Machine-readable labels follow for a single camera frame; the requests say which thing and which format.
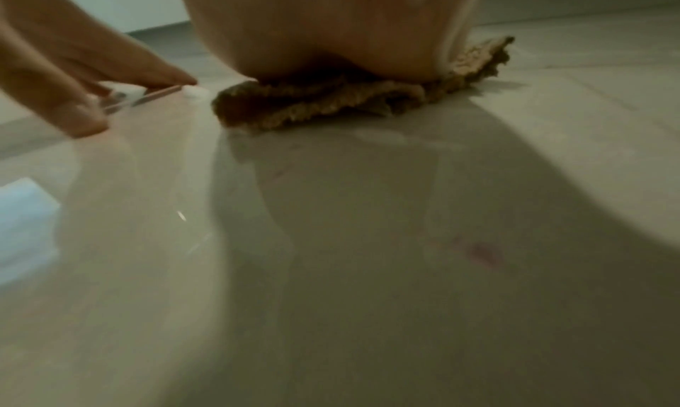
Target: red stain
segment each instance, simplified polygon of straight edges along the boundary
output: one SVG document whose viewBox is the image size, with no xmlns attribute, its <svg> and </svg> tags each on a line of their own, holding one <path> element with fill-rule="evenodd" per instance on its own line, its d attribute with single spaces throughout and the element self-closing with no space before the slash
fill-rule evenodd
<svg viewBox="0 0 680 407">
<path fill-rule="evenodd" d="M 487 268 L 496 269 L 503 264 L 501 251 L 492 244 L 472 244 L 467 247 L 465 254 L 473 263 L 483 265 Z"/>
</svg>

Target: beige floor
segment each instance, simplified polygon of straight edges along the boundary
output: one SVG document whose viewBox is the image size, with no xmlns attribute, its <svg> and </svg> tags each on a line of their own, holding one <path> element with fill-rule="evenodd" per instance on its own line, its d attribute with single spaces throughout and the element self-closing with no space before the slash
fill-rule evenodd
<svg viewBox="0 0 680 407">
<path fill-rule="evenodd" d="M 197 73 L 70 142 L 3 103 L 0 406 L 678 406 L 680 8 L 496 25 L 497 80 L 250 137 Z"/>
</svg>

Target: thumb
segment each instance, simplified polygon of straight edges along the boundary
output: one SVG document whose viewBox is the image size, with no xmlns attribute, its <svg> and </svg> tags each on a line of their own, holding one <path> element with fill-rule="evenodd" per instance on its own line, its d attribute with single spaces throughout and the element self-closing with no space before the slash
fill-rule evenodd
<svg viewBox="0 0 680 407">
<path fill-rule="evenodd" d="M 0 88 L 71 137 L 108 129 L 106 116 L 85 89 L 25 41 L 2 12 Z"/>
</svg>

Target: brown cloth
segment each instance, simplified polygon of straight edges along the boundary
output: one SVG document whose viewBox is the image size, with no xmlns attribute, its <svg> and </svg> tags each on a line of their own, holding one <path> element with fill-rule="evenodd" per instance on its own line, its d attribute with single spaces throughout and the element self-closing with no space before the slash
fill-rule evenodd
<svg viewBox="0 0 680 407">
<path fill-rule="evenodd" d="M 384 80 L 366 73 L 345 73 L 305 83 L 246 81 L 220 92 L 212 110 L 226 127 L 253 130 L 274 130 L 333 115 L 344 108 L 398 115 L 496 76 L 498 66 L 510 60 L 507 46 L 513 41 L 513 37 L 505 37 L 469 47 L 456 59 L 449 77 L 425 84 Z"/>
</svg>

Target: hand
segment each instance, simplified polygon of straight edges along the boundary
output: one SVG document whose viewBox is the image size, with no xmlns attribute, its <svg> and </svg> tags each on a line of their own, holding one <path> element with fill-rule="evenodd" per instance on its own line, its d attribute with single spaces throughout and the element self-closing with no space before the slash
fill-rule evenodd
<svg viewBox="0 0 680 407">
<path fill-rule="evenodd" d="M 88 96 L 111 93 L 101 81 L 196 84 L 70 0 L 0 0 L 0 88 L 10 97 L 66 134 L 84 137 L 108 129 Z"/>
<path fill-rule="evenodd" d="M 389 79 L 446 75 L 478 0 L 184 0 L 206 45 L 260 80 L 359 67 Z"/>
</svg>

